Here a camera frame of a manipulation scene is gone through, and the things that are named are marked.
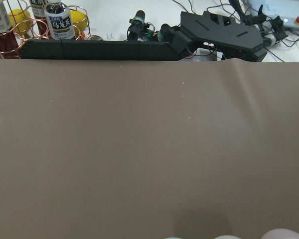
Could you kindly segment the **cream cup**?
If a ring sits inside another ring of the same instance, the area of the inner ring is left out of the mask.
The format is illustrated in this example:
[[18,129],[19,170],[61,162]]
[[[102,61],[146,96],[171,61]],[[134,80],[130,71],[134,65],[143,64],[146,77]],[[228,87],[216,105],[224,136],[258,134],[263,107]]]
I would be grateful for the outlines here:
[[241,239],[241,238],[237,237],[237,236],[233,236],[233,235],[222,235],[222,236],[218,236],[214,239]]

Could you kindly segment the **pink cup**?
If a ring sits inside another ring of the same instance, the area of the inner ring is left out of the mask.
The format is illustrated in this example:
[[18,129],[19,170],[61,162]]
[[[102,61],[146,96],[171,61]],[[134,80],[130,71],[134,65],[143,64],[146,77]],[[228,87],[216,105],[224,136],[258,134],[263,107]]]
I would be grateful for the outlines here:
[[289,229],[273,229],[266,232],[261,239],[299,239],[299,233]]

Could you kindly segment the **tea bottle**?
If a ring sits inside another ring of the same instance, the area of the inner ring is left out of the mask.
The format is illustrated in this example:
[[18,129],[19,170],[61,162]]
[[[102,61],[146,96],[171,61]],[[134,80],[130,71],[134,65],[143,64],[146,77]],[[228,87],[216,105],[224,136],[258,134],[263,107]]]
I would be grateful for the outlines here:
[[70,9],[60,0],[48,0],[44,9],[52,39],[75,39]]

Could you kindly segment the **blue teach pendant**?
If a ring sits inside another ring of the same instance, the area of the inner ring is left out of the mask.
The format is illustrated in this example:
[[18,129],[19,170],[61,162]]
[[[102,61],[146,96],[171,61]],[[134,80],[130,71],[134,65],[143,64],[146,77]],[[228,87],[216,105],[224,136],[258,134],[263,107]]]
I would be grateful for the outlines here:
[[248,0],[252,12],[257,13],[263,6],[263,13],[268,17],[279,16],[285,27],[299,29],[299,0]]

